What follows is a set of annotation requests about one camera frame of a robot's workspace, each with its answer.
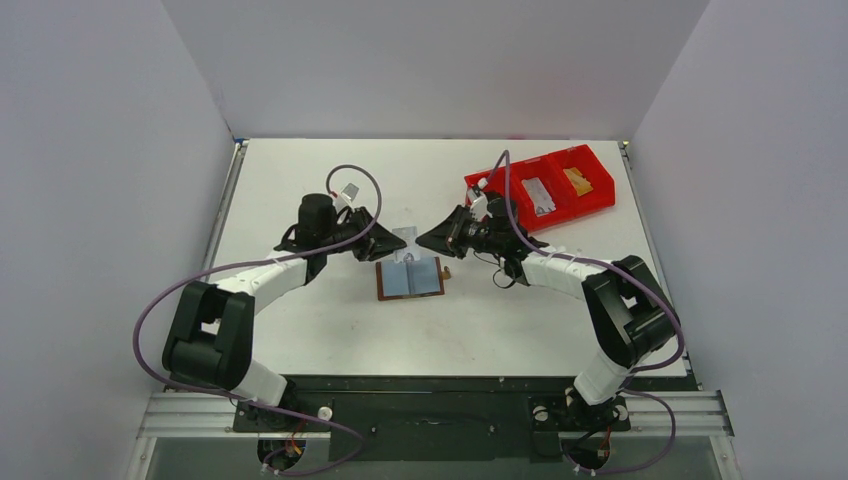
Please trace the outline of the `brown leather card holder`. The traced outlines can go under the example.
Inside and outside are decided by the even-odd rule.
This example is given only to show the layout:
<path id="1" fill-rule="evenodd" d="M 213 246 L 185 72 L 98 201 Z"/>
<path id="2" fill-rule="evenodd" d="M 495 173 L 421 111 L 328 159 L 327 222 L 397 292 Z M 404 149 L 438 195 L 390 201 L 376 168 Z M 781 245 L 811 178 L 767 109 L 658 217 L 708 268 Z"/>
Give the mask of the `brown leather card holder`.
<path id="1" fill-rule="evenodd" d="M 381 261 L 376 264 L 377 299 L 391 301 L 444 295 L 445 282 L 451 278 L 451 270 L 438 257 Z"/>

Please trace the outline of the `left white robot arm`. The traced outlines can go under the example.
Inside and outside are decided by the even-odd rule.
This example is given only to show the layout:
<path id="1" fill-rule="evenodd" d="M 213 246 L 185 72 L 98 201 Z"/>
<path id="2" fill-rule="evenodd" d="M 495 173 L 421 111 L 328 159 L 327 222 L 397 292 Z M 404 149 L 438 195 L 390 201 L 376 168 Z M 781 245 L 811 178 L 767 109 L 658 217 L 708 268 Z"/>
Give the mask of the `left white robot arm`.
<path id="1" fill-rule="evenodd" d="M 162 365 L 188 382 L 260 402 L 260 418 L 285 430 L 297 420 L 299 405 L 289 381 L 253 357 L 256 314 L 313 281 L 330 255 L 349 252 L 360 262 L 372 262 L 406 246 L 366 208 L 307 194 L 297 223 L 270 252 L 268 264 L 183 288 Z"/>

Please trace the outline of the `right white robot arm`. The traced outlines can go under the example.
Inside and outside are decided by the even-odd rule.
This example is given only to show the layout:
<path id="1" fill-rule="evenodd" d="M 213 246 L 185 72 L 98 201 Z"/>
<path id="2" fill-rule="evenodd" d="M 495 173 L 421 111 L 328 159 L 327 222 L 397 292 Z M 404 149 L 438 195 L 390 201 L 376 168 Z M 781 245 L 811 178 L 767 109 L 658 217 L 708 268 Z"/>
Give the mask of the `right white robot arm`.
<path id="1" fill-rule="evenodd" d="M 566 418 L 588 427 L 604 412 L 645 359 L 680 331 L 670 302 L 638 256 L 619 261 L 579 259 L 530 236 L 519 223 L 513 202 L 495 195 L 487 214 L 477 218 L 458 206 L 417 245 L 463 259 L 469 252 L 497 259 L 515 283 L 542 287 L 585 302 L 599 351 L 577 375 L 564 400 Z"/>

